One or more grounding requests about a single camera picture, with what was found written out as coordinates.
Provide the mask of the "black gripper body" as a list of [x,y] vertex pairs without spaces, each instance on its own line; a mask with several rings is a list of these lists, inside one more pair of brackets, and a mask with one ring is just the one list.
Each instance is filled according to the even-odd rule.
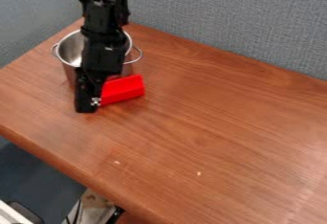
[[97,1],[83,4],[82,69],[90,78],[122,74],[129,44],[123,27],[130,23],[130,15],[126,5],[117,6]]

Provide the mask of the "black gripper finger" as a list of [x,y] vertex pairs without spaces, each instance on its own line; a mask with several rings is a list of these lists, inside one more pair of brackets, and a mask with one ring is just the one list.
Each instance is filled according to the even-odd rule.
[[102,105],[102,93],[106,75],[102,72],[87,74],[82,68],[75,69],[75,111],[95,113]]

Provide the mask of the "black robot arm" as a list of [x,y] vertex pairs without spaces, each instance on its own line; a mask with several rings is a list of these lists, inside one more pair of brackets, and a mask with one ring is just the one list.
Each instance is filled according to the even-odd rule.
[[82,3],[83,50],[75,69],[75,111],[94,113],[102,104],[109,77],[123,72],[130,40],[123,27],[130,22],[129,0],[78,0]]

